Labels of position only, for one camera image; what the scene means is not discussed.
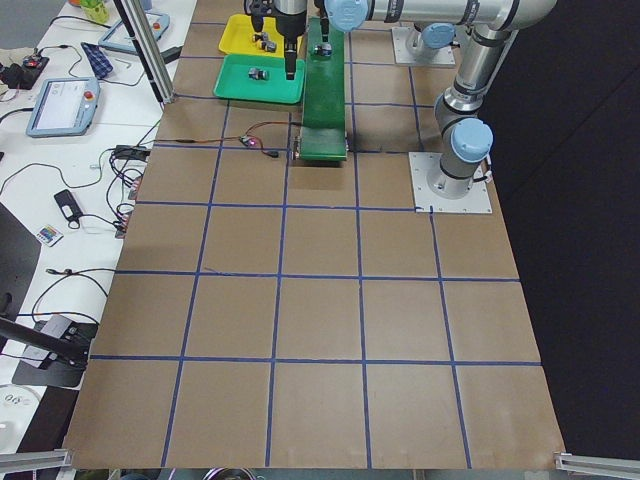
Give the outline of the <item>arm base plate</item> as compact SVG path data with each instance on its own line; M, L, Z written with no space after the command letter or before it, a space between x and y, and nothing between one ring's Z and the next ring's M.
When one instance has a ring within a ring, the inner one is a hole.
M418 213L491 214L488 184L482 164L467 179L454 179L441 170L441 153L408 153L414 210Z
M418 28L391 30L395 63L405 66L453 68L456 64L451 43L455 28L450 23L431 23Z

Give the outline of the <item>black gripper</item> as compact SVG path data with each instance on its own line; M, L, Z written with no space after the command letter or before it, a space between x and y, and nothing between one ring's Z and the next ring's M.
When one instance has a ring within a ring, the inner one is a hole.
M329 20L326 15L320 17L321 38L323 43L329 42Z
M297 37L306 27L306 2L304 0L248 0L243 2L244 12L251 18L253 31L264 29L264 19L274 18L276 30L284 37L285 76L293 81L297 71Z

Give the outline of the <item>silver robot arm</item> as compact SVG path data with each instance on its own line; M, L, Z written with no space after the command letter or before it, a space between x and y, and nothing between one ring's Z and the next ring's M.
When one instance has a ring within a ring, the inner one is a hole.
M358 29L364 21L359 17L330 15L329 23L342 32ZM436 22L431 24L415 23L412 28L393 28L394 33L400 34L404 41L401 50L414 57L434 56L441 50L449 48L455 39L455 27L451 23Z
M431 191L460 199L489 155L493 133L477 118L491 80L514 32L544 19L554 1L316 1L321 20L342 32L366 21L466 26L470 39L452 85L437 98L434 113L443 140L439 164L427 174Z

